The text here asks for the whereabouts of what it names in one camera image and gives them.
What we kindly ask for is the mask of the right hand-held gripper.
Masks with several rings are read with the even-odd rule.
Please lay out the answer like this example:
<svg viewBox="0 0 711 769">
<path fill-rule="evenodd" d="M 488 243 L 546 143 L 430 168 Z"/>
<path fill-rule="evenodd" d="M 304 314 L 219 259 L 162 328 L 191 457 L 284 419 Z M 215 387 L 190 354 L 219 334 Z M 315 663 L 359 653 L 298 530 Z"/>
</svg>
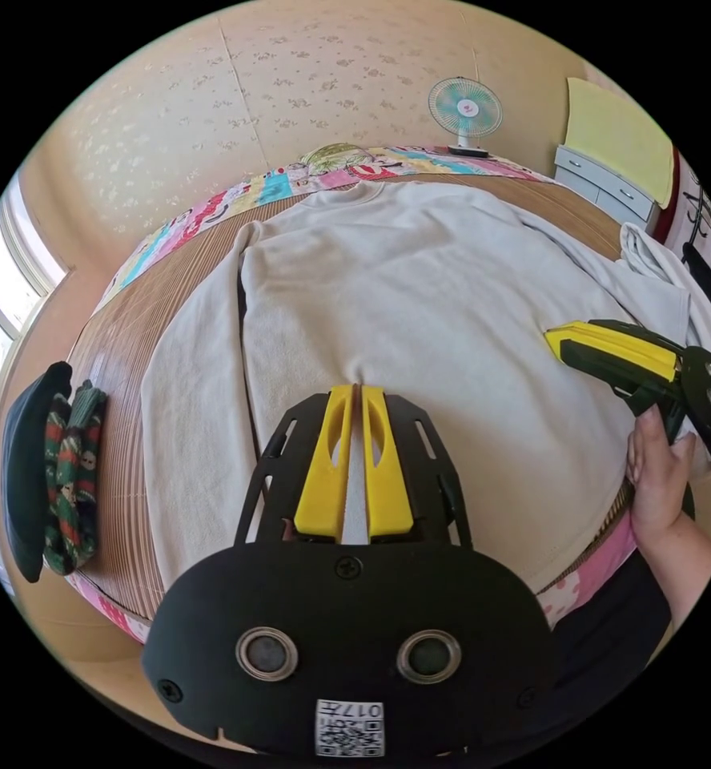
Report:
<svg viewBox="0 0 711 769">
<path fill-rule="evenodd" d="M 622 321 L 573 321 L 544 338 L 557 359 L 606 383 L 634 416 L 657 406 L 670 443 L 690 422 L 711 459 L 710 351 Z"/>
</svg>

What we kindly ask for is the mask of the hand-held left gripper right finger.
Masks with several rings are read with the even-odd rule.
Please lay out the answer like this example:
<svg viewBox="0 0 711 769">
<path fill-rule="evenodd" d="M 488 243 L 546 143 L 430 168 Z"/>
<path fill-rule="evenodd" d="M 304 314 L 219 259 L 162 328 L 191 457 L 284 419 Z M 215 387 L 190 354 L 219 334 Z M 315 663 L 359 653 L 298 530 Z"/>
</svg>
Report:
<svg viewBox="0 0 711 769">
<path fill-rule="evenodd" d="M 364 436 L 365 503 L 370 536 L 405 536 L 413 516 L 382 388 L 360 391 Z"/>
</svg>

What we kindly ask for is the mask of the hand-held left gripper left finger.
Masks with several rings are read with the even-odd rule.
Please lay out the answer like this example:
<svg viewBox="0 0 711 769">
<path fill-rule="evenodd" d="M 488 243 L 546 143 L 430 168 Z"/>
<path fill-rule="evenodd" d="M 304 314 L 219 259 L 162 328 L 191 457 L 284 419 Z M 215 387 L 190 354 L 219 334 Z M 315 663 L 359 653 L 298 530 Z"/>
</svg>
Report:
<svg viewBox="0 0 711 769">
<path fill-rule="evenodd" d="M 294 517 L 302 536 L 340 536 L 343 532 L 353 401 L 351 385 L 335 386 L 327 395 Z"/>
</svg>

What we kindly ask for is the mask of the person's right hand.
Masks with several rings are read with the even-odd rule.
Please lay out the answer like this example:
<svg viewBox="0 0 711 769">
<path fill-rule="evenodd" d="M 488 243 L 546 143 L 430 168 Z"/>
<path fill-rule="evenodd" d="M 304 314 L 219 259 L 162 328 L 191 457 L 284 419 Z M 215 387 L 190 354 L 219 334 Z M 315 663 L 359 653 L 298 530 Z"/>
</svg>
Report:
<svg viewBox="0 0 711 769">
<path fill-rule="evenodd" d="M 657 406 L 635 420 L 629 435 L 626 477 L 633 484 L 632 528 L 640 546 L 654 542 L 683 512 L 696 436 L 670 444 Z"/>
</svg>

